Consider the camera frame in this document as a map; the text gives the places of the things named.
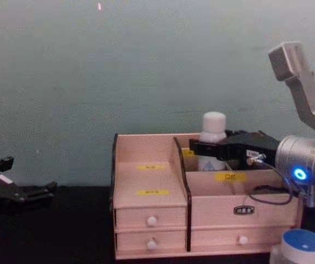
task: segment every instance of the wooden desk organizer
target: wooden desk organizer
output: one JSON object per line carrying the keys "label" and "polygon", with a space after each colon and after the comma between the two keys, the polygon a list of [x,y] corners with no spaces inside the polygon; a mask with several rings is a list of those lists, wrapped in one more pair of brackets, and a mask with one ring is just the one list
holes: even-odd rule
{"label": "wooden desk organizer", "polygon": [[[269,252],[285,231],[300,227],[298,198],[275,206],[247,196],[259,185],[282,186],[274,171],[247,170],[246,181],[217,181],[216,172],[196,171],[192,138],[198,134],[115,136],[110,206],[116,259]],[[284,201],[288,194],[257,197]],[[253,212],[235,214],[240,206]]]}

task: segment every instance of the white bottle cap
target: white bottle cap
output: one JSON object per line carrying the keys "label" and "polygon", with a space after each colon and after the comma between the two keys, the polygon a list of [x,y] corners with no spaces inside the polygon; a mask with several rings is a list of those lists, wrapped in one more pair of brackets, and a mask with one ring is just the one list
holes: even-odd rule
{"label": "white bottle cap", "polygon": [[225,131],[225,114],[208,112],[203,115],[202,131],[219,134]]}
{"label": "white bottle cap", "polygon": [[282,236],[281,252],[288,260],[298,264],[315,264],[315,233],[293,229]]}

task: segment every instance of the blue lid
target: blue lid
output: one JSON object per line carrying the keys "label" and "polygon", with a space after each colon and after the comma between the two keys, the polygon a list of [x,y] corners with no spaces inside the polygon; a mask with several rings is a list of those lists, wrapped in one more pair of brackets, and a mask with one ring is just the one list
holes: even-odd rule
{"label": "blue lid", "polygon": [[315,233],[304,229],[293,229],[284,233],[283,240],[295,249],[315,252]]}

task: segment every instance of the black table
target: black table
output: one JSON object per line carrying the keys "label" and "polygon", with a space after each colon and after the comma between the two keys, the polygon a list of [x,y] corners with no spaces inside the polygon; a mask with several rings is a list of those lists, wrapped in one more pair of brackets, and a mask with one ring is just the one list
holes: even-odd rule
{"label": "black table", "polygon": [[[115,261],[108,187],[59,187],[52,207],[0,215],[0,264],[266,263],[269,254]],[[315,210],[303,227],[315,232]]]}

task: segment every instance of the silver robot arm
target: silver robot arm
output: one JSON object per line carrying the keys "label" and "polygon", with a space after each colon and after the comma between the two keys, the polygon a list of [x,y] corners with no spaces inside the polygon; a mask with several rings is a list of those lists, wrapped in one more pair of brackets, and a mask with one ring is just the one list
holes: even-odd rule
{"label": "silver robot arm", "polygon": [[[290,88],[298,115],[315,130],[315,81],[302,45],[285,42],[269,52],[274,74]],[[315,206],[315,140],[287,136],[279,145],[276,168],[299,184],[306,185],[305,200],[308,207]]]}

